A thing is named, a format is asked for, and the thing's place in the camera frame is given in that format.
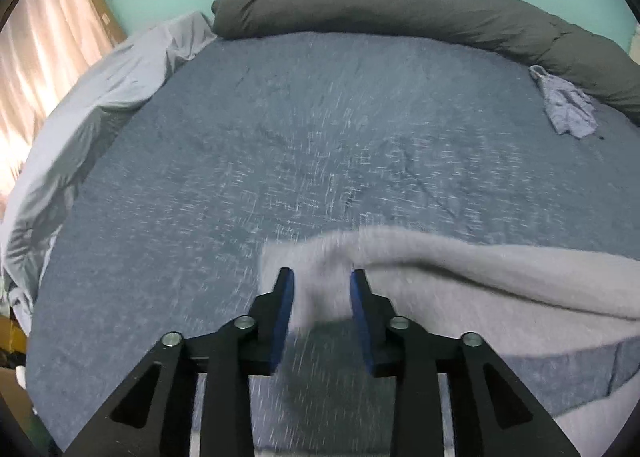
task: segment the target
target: light gray fleece blanket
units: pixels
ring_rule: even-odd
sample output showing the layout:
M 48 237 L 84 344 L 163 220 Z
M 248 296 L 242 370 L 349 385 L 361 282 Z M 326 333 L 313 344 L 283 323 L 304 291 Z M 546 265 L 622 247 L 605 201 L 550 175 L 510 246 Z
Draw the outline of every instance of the light gray fleece blanket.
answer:
M 11 305 L 27 335 L 51 250 L 84 179 L 131 116 L 213 39 L 197 12 L 135 34 L 82 75 L 45 121 L 0 227 L 0 313 Z
M 381 226 L 302 243 L 267 243 L 261 291 L 271 289 L 281 266 L 295 273 L 290 331 L 305 342 L 289 347 L 283 366 L 293 370 L 283 371 L 289 375 L 276 387 L 288 389 L 282 418 L 298 437 L 346 437 L 346 428 L 353 429 L 348 416 L 355 412 L 372 440 L 390 430 L 392 384 L 363 385 L 368 378 L 363 364 L 353 361 L 356 342 L 338 335 L 337 326 L 351 318 L 353 267 L 364 267 L 375 293 L 430 332 L 455 338 L 481 333 L 584 457 L 602 455 L 638 400 L 638 380 L 629 382 L 640 358 L 633 339 L 640 335 L 636 260 L 549 247 L 483 246 Z M 273 424 L 278 405 L 268 407 L 276 410 Z M 596 430 L 595 419 L 602 424 Z

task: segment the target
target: bed sheet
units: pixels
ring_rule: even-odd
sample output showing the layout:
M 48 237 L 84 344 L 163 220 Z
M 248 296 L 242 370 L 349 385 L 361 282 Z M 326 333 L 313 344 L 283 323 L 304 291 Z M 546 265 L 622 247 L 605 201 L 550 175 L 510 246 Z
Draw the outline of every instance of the bed sheet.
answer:
M 525 66 L 464 46 L 216 40 L 132 118 L 82 187 L 35 309 L 27 372 L 39 414 L 65 447 L 164 332 L 195 336 L 244 312 L 266 241 L 387 224 L 640 258 L 640 134 L 607 106 L 596 119 L 593 137 L 557 136 Z M 290 339 L 285 361 L 316 347 L 326 370 L 315 377 L 338 382 L 332 355 L 354 349 L 345 328 Z M 343 437 L 330 441 L 312 423 L 292 435 L 258 413 L 256 444 L 384 450 L 389 414 L 377 398 L 390 389 L 357 382 L 326 407 L 363 394 L 381 420 L 373 439 L 362 411 L 346 409 Z M 287 410 L 293 384 L 252 389 L 258 412 L 302 415 Z M 316 408 L 323 398 L 305 399 Z

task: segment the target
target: screw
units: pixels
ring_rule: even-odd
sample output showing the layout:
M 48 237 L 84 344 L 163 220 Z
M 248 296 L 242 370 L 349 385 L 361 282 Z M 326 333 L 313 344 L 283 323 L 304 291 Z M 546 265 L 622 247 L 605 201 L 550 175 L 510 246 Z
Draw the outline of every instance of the screw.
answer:
M 182 341 L 182 334 L 180 332 L 167 332 L 162 336 L 162 345 L 165 347 L 175 347 Z
M 482 336 L 475 332 L 468 332 L 462 336 L 462 342 L 468 347 L 479 347 L 482 345 Z
M 234 325 L 238 329 L 250 329 L 255 325 L 255 320 L 251 316 L 238 316 L 234 320 Z
M 399 331 L 409 328 L 409 320 L 404 316 L 394 316 L 389 320 L 389 327 Z

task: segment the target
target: dark gray comforter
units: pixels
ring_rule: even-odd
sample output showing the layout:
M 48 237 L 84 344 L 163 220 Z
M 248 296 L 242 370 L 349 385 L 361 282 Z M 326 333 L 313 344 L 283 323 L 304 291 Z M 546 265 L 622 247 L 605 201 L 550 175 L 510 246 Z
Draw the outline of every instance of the dark gray comforter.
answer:
M 640 66 L 616 43 L 522 0 L 215 0 L 223 38 L 421 36 L 493 51 L 579 85 L 640 124 Z
M 640 132 L 606 106 L 596 119 L 595 136 L 557 136 L 526 67 L 464 46 L 217 40 L 131 120 L 82 188 L 34 313 L 38 413 L 68 445 L 164 332 L 205 333 L 245 310 L 267 239 L 396 224 L 640 259 Z M 388 447 L 389 385 L 349 371 L 352 342 L 345 325 L 290 341 L 293 371 L 254 382 L 258 445 Z M 560 413 L 609 393 L 639 359 L 629 342 L 551 367 L 510 363 Z M 576 366 L 585 371 L 568 372 Z M 334 393 L 314 397 L 307 378 Z

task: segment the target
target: crumpled cloth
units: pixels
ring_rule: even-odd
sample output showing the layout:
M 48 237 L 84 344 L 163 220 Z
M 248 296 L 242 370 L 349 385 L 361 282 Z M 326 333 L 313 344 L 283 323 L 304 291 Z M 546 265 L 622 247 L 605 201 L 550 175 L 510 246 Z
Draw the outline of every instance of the crumpled cloth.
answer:
M 290 345 L 292 353 L 285 354 L 284 368 L 279 370 L 281 388 L 270 390 L 273 397 L 284 397 L 278 403 L 283 410 L 269 412 L 282 416 L 288 433 L 299 433 L 305 426 L 300 419 L 315 412 L 314 430 L 304 432 L 309 439 L 329 440 L 344 430 L 343 425 L 353 432 L 342 433 L 342 437 L 354 440 L 363 436 L 364 431 L 358 432 L 349 418 L 338 424 L 333 415 L 323 414 L 326 405 L 340 405 L 352 411 L 354 419 L 369 417 L 369 431 L 380 433 L 386 428 L 382 418 L 372 413 L 371 405 L 392 408 L 391 404 L 380 392 L 364 393 L 358 386 L 367 379 L 364 370 L 362 375 L 356 374 L 340 359 L 357 358 L 358 347 L 342 347 L 328 337 L 314 341 L 312 335 L 319 325 L 351 318 L 349 279 L 353 267 L 366 269 L 374 293 L 388 297 L 396 312 L 429 332 L 457 338 L 465 331 L 475 331 L 510 364 L 518 358 L 543 363 L 522 369 L 521 378 L 526 382 L 540 377 L 546 380 L 545 388 L 556 397 L 546 401 L 546 408 L 553 407 L 564 387 L 581 383 L 578 389 L 582 394 L 591 390 L 603 373 L 608 383 L 606 393 L 590 399 L 585 396 L 586 403 L 554 416 L 583 457 L 603 455 L 638 401 L 640 380 L 632 377 L 637 365 L 628 375 L 631 379 L 617 390 L 612 387 L 625 349 L 616 350 L 612 366 L 606 357 L 596 358 L 591 364 L 597 369 L 591 370 L 598 376 L 593 374 L 588 382 L 581 377 L 587 368 L 572 356 L 575 351 L 624 344 L 640 334 L 638 260 L 553 247 L 469 244 L 423 231 L 368 226 L 304 242 L 268 242 L 260 261 L 261 292 L 271 290 L 282 266 L 291 267 L 295 274 L 289 331 L 300 342 Z M 322 348 L 327 343 L 331 350 Z M 292 371 L 287 372 L 286 361 Z M 553 376 L 546 374 L 555 367 Z M 340 392 L 345 400 L 328 399 L 335 387 L 343 387 Z M 356 400 L 350 403 L 347 397 Z M 448 433 L 446 429 L 446 443 L 452 440 Z
M 593 105 L 580 88 L 546 72 L 540 65 L 529 68 L 545 98 L 545 112 L 559 134 L 569 132 L 581 139 L 596 131 L 598 124 L 593 117 Z

